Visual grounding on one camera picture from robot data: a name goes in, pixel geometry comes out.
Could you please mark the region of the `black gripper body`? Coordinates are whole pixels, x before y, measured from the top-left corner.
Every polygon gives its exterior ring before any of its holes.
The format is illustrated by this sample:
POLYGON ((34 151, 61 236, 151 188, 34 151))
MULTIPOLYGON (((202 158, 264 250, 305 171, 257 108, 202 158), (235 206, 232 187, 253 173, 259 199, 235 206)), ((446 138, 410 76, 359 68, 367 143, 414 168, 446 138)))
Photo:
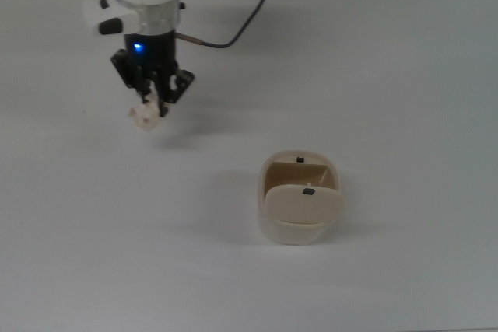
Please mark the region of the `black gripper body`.
POLYGON ((166 75, 176 74, 178 63, 174 31, 153 36, 126 34, 124 41, 126 51, 136 64, 166 75))

